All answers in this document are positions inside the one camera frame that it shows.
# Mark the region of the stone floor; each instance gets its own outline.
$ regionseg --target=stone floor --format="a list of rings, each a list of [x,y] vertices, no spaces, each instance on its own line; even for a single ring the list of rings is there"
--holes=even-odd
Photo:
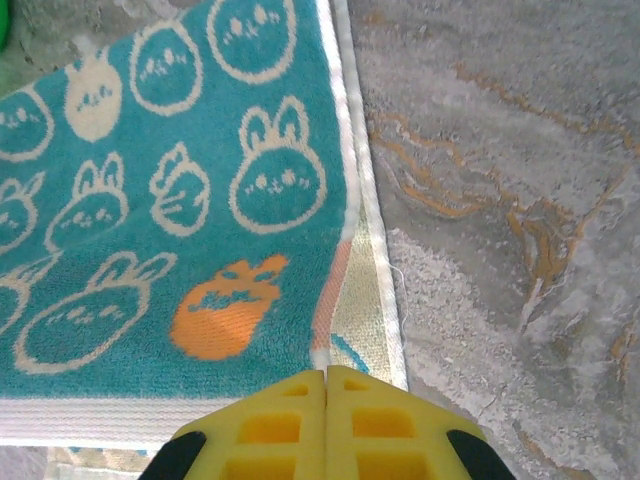
[[[16,0],[0,93],[194,2]],[[640,3],[351,4],[412,390],[518,478],[636,478]]]

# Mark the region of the black rubber edge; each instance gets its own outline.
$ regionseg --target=black rubber edge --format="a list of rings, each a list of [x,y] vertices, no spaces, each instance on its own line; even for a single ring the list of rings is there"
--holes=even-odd
[[[184,480],[207,441],[202,432],[189,432],[165,443],[138,480]]]
[[[516,480],[495,450],[485,441],[462,430],[449,430],[447,438],[471,480]]]

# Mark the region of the yellow object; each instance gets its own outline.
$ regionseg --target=yellow object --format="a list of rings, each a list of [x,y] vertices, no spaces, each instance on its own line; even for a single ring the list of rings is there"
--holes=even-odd
[[[515,480],[472,422],[348,367],[181,428],[141,480]]]

